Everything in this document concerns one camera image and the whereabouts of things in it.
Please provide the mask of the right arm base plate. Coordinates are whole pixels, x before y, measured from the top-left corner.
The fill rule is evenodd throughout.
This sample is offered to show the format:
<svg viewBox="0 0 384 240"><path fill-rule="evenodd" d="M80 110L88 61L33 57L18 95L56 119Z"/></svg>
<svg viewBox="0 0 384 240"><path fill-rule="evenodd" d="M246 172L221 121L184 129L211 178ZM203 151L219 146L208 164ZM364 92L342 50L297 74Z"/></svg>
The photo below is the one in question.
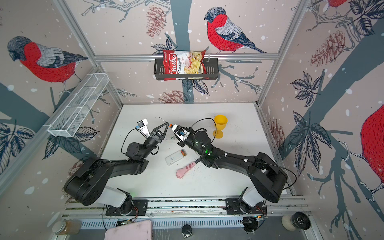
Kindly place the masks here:
<svg viewBox="0 0 384 240"><path fill-rule="evenodd" d="M244 200L229 198L225 199L224 210L228 215L266 215L267 205L265 202L259 202L255 206L251 207Z"/></svg>

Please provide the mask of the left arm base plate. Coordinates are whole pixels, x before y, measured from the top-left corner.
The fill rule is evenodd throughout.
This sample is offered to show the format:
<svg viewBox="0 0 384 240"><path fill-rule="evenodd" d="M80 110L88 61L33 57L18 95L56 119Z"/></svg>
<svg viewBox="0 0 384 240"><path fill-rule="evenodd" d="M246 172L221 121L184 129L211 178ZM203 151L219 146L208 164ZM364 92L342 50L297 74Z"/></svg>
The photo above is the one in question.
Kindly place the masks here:
<svg viewBox="0 0 384 240"><path fill-rule="evenodd" d="M148 200L126 200L121 207L116 208L108 205L107 217L145 216L148 208Z"/></svg>

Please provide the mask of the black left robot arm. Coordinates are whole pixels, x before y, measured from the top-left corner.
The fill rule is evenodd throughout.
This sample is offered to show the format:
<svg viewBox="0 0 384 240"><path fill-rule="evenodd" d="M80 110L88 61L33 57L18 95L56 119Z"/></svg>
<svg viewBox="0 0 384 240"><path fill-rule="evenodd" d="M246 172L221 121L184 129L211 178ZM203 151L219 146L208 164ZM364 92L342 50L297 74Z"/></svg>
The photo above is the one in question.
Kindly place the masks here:
<svg viewBox="0 0 384 240"><path fill-rule="evenodd" d="M124 155L126 160L92 158L84 163L65 183L64 192L84 206L99 203L115 208L130 205L129 193L107 186L109 179L143 173L149 163L147 157L166 136L169 123L154 128L144 143L132 142Z"/></svg>

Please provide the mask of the grey remote control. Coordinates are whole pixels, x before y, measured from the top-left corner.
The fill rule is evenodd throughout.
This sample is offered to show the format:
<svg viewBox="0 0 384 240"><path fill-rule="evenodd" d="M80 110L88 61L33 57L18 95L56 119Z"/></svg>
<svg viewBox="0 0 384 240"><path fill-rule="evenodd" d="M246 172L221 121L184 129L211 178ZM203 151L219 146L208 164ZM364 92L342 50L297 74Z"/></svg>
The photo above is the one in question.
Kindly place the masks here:
<svg viewBox="0 0 384 240"><path fill-rule="evenodd" d="M187 152L184 149L181 149L179 151L176 151L175 153L167 156L165 158L165 161L168 166L178 162L179 160L183 159L184 157L187 156Z"/></svg>

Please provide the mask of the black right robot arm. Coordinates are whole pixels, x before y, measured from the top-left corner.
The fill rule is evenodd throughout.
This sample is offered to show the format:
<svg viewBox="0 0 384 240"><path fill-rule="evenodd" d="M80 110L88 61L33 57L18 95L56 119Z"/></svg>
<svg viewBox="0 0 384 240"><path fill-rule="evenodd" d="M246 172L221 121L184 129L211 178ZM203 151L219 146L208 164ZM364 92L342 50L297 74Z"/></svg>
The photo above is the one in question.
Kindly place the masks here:
<svg viewBox="0 0 384 240"><path fill-rule="evenodd" d="M268 201L278 203L285 188L288 176L265 153L256 156L232 154L216 148L205 130L177 127L174 131L181 147L188 146L200 156L195 163L201 162L208 168L231 170L248 176L253 188L246 187L239 196L233 214L255 214L261 211L259 203Z"/></svg>

